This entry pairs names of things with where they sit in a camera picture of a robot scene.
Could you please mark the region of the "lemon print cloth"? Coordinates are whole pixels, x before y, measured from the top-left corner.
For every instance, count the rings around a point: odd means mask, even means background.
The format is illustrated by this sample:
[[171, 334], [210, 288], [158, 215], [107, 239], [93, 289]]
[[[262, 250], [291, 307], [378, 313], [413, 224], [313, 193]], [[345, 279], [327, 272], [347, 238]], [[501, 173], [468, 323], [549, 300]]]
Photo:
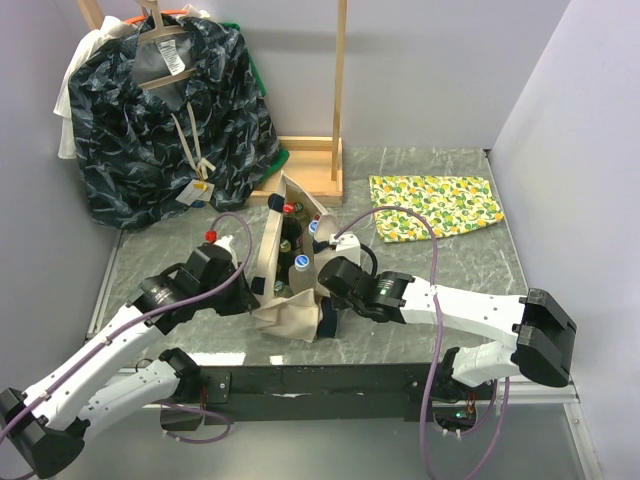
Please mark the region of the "lemon print cloth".
[[424, 217], [438, 238], [497, 224], [505, 215], [490, 182], [476, 176], [371, 176], [375, 207], [402, 207]]

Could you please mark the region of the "clear soda water bottle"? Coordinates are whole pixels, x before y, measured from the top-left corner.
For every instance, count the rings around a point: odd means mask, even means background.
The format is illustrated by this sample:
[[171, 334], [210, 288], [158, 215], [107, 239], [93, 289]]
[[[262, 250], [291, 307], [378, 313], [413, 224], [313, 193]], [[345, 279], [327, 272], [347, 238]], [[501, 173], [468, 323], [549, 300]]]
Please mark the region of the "clear soda water bottle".
[[310, 222], [309, 210], [302, 202], [294, 203], [294, 217], [302, 226], [306, 226]]

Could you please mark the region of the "dark cola glass bottle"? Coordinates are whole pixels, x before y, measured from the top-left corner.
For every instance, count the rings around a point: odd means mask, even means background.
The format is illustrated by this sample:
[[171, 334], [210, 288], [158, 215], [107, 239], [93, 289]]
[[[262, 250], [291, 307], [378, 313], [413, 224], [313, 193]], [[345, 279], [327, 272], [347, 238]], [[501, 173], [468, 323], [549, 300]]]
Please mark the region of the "dark cola glass bottle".
[[303, 229], [295, 216], [295, 205], [286, 202], [283, 206], [281, 239], [287, 240], [293, 252], [300, 252], [303, 245]]

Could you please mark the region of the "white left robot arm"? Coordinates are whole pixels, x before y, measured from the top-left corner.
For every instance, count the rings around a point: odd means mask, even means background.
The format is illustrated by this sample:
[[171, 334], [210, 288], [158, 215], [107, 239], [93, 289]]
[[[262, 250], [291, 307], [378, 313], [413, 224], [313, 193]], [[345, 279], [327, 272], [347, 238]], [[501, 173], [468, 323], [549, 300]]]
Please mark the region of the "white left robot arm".
[[184, 263], [144, 279], [112, 320], [54, 372], [1, 394], [1, 437], [40, 479], [67, 468], [86, 443], [149, 403], [186, 402], [202, 388], [200, 366], [168, 349], [128, 377], [124, 364], [196, 312], [235, 315], [255, 307], [230, 235], [197, 247]]

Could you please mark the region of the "green glass bottle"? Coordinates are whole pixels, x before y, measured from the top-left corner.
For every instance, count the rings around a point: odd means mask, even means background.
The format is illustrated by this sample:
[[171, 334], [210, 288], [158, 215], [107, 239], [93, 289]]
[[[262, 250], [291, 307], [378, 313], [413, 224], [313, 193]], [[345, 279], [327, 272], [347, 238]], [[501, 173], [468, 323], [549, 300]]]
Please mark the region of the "green glass bottle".
[[291, 242], [287, 239], [281, 241], [279, 245], [279, 255], [276, 269], [276, 279], [288, 284], [289, 271], [295, 261], [295, 253], [292, 251]]

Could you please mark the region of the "wooden clothes rack stand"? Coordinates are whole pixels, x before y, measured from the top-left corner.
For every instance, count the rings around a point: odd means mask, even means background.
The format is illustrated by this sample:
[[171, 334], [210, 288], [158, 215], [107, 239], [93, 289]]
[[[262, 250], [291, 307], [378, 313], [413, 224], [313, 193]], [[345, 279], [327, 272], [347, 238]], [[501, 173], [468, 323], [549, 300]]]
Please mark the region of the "wooden clothes rack stand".
[[[143, 10], [142, 20], [150, 13], [153, 28], [141, 34], [143, 43], [160, 40], [171, 35], [184, 33], [180, 26], [166, 26], [162, 20], [161, 7], [158, 1], [135, 1]], [[104, 21], [104, 14], [98, 1], [76, 1], [78, 8], [90, 29], [97, 29]], [[341, 138], [341, 109], [344, 78], [345, 43], [348, 1], [336, 1], [337, 28], [335, 49], [335, 86], [333, 100], [333, 121], [331, 141], [329, 137], [313, 136], [281, 136], [281, 146], [290, 155], [285, 165], [279, 170], [301, 188], [313, 195], [325, 206], [339, 206], [343, 201], [343, 167]], [[175, 75], [170, 74], [157, 80], [142, 84], [143, 89], [157, 89], [181, 80], [186, 80], [194, 73], [194, 69], [185, 69]], [[270, 176], [259, 186], [249, 200], [249, 206], [266, 203], [267, 197], [275, 193], [279, 174]]]

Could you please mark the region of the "dark patterned hanging jacket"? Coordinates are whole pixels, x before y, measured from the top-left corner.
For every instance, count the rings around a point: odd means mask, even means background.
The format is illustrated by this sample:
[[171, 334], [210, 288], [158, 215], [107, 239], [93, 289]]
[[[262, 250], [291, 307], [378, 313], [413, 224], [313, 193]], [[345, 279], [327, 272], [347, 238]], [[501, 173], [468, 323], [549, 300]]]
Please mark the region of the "dark patterned hanging jacket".
[[155, 90], [138, 86], [161, 57], [134, 33], [105, 43], [74, 75], [76, 159], [93, 219], [137, 230], [176, 216], [192, 181], [214, 186], [218, 211], [242, 207], [281, 147], [241, 32], [199, 18], [179, 54], [195, 73]]

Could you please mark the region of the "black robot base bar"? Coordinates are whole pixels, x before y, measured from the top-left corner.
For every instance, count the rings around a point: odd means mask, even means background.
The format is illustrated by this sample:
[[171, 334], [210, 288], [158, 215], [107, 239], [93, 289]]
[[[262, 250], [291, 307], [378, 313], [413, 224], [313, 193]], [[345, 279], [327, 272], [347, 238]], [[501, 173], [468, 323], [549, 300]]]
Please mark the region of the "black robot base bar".
[[203, 366], [170, 399], [239, 421], [416, 421], [428, 363]]

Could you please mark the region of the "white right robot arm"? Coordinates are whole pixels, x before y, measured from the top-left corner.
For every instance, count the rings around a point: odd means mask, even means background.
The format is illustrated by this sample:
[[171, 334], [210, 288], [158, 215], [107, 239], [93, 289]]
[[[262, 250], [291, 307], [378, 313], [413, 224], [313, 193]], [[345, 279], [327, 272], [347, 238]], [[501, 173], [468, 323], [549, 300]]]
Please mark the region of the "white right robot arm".
[[513, 375], [546, 387], [569, 384], [577, 326], [543, 289], [524, 296], [481, 294], [393, 271], [372, 276], [343, 256], [325, 264], [318, 281], [339, 307], [375, 322], [432, 324], [485, 338], [478, 347], [447, 352], [438, 374], [447, 397]]

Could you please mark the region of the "beige canvas tote bag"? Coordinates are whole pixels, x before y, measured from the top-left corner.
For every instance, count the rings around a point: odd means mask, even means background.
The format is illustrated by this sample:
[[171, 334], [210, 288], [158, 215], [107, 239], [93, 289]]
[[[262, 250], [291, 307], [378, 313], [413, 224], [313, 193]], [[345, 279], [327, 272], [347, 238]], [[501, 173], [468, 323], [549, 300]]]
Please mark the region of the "beige canvas tote bag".
[[281, 174], [278, 180], [275, 193], [267, 199], [266, 226], [251, 281], [251, 290], [259, 301], [259, 307], [251, 315], [256, 319], [256, 328], [262, 333], [312, 343], [319, 336], [335, 335], [337, 311], [332, 306], [329, 291], [318, 283], [313, 289], [289, 298], [274, 295], [283, 206], [287, 200], [299, 201], [310, 209], [314, 217], [319, 217], [319, 231], [314, 241], [322, 250], [314, 255], [313, 263], [317, 269], [339, 257], [329, 246], [329, 236], [340, 236], [350, 230], [343, 230], [336, 215], [329, 213], [316, 198], [286, 175]]

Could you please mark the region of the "wooden clothes hanger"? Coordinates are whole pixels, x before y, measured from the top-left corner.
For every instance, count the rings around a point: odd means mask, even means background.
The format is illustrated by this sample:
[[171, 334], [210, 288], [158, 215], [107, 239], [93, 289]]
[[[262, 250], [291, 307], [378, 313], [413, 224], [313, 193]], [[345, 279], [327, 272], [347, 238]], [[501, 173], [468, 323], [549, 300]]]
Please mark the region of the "wooden clothes hanger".
[[155, 90], [189, 79], [194, 75], [195, 69], [186, 67], [176, 43], [178, 39], [185, 39], [187, 31], [180, 24], [166, 25], [157, 1], [137, 1], [137, 4], [149, 13], [153, 20], [153, 26], [139, 34], [138, 44], [153, 46], [158, 51], [168, 71], [168, 74], [164, 77], [140, 82], [138, 86], [144, 90]]

